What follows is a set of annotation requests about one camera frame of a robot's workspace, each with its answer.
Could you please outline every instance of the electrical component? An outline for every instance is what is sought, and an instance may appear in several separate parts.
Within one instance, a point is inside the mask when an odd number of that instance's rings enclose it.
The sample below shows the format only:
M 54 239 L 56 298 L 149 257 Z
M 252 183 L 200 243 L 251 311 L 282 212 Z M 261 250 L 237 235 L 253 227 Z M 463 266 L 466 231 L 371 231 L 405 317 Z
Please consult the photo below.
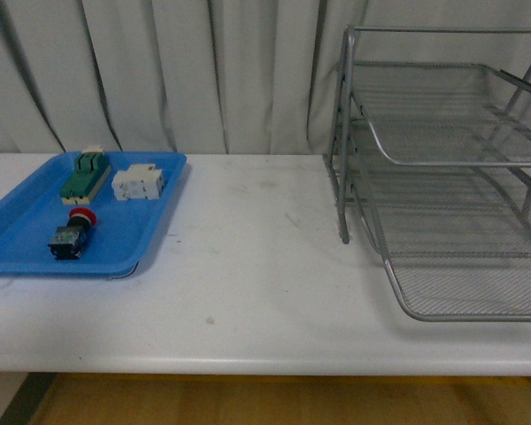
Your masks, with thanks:
M 163 173 L 155 164 L 133 164 L 126 171 L 118 171 L 112 180 L 119 201 L 159 199 L 163 185 Z
M 96 215 L 85 207 L 69 212 L 66 226 L 58 227 L 47 246 L 55 259 L 79 259 L 87 244 L 87 232 L 96 225 Z
M 90 204 L 112 168 L 104 150 L 91 146 L 74 161 L 74 170 L 61 188 L 59 194 L 63 204 Z

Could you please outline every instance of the metal frame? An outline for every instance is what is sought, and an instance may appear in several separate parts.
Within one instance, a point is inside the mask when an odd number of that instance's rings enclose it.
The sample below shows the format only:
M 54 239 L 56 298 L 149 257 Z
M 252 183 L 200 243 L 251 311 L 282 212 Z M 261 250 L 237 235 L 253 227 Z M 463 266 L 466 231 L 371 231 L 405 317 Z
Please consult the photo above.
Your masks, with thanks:
M 354 50 L 356 42 L 361 32 L 408 32 L 408 33 L 447 33 L 447 34 L 531 34 L 531 28 L 431 28 L 431 27 L 346 27 L 342 37 L 341 60 L 338 66 L 337 84 L 335 92 L 335 106 L 333 110 L 333 118 L 330 131 L 329 150 L 324 155 L 325 164 L 329 173 L 330 181 L 333 186 L 336 197 L 336 209 L 338 214 L 339 234 L 343 243 L 350 241 L 349 230 L 346 222 L 345 209 L 348 198 L 346 196 L 348 187 L 351 188 L 352 195 L 358 207 L 358 213 L 362 221 L 362 225 L 368 235 L 368 240 L 372 247 L 381 255 L 381 259 L 391 282 L 392 289 L 396 295 L 397 301 L 402 309 L 414 319 L 420 321 L 531 321 L 531 314 L 507 315 L 507 314 L 435 314 L 435 315 L 421 315 L 414 312 L 406 304 L 402 294 L 401 286 L 397 280 L 396 273 L 393 267 L 393 261 L 389 255 L 388 247 L 386 245 L 385 235 L 381 231 L 380 215 L 378 213 L 377 205 L 374 201 L 372 188 L 367 174 L 366 159 L 363 155 L 356 154 L 358 162 L 359 179 L 353 176 L 350 169 L 350 147 L 354 145 L 351 135 L 351 107 L 354 104 L 360 114 L 366 119 L 368 125 L 371 127 L 376 142 L 379 143 L 373 124 L 369 119 L 369 112 L 363 110 L 361 99 L 355 96 L 353 91 L 353 74 L 354 66 Z M 519 96 L 523 91 L 531 94 L 531 64 L 527 69 L 523 79 L 511 75 L 505 71 L 491 70 L 494 74 L 505 81 L 509 82 L 515 87 L 515 91 L 508 102 L 504 111 L 500 113 L 507 114 L 512 110 L 517 103 Z M 490 141 L 498 129 L 494 129 Z M 339 166 L 335 168 L 335 155 L 339 155 Z M 490 183 L 502 197 L 504 197 L 504 189 L 496 185 L 495 181 L 491 181 L 488 176 L 482 175 L 481 166 L 502 166 L 506 167 L 514 176 L 527 185 L 527 195 L 525 202 L 521 209 L 517 207 L 518 211 L 513 211 L 516 207 L 512 206 L 512 211 L 517 214 L 518 220 L 527 222 L 527 216 L 531 207 L 531 175 L 523 171 L 522 167 L 531 167 L 531 162 L 511 162 L 505 161 L 504 155 L 500 152 L 500 162 L 489 163 L 460 163 L 460 162 L 427 162 L 416 163 L 418 166 L 464 166 L 473 169 L 478 175 Z M 373 228 L 370 226 L 370 220 L 367 218 L 366 209 L 362 205 L 363 201 L 359 193 L 362 193 L 364 203 L 367 204 L 367 210 L 370 214 Z

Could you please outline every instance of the mesh shelf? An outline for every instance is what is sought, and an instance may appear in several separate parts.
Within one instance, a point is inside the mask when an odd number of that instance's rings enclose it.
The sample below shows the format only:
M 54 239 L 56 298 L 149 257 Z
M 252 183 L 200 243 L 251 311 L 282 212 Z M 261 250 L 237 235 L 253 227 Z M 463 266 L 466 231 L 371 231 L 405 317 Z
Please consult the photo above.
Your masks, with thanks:
M 531 316 L 531 205 L 508 170 L 404 167 L 359 149 L 352 178 L 396 293 L 410 314 L 436 320 Z
M 391 162 L 531 166 L 531 129 L 505 112 L 507 99 L 498 96 L 511 84 L 493 69 L 360 62 L 354 71 L 358 109 Z

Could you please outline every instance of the white terminal block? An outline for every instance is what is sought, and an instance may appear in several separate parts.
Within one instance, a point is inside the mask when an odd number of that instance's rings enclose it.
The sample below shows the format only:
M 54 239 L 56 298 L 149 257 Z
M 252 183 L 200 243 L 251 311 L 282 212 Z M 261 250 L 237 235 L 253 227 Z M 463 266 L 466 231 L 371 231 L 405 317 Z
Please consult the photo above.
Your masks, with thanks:
M 87 149 L 83 149 L 81 153 L 104 153 L 104 148 L 100 144 L 91 144 Z
M 112 179 L 114 196 L 128 199 L 159 199 L 163 189 L 163 173 L 155 164 L 133 164 L 126 171 L 118 171 Z

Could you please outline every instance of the table surface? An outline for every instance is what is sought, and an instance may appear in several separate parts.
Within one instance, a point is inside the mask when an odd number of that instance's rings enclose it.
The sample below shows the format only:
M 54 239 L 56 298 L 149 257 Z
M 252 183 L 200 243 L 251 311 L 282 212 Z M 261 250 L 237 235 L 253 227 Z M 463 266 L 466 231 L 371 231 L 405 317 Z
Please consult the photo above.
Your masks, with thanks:
M 48 158 L 0 154 L 0 198 Z M 173 202 L 127 278 L 0 277 L 0 371 L 531 375 L 531 323 L 400 309 L 319 156 L 190 155 Z

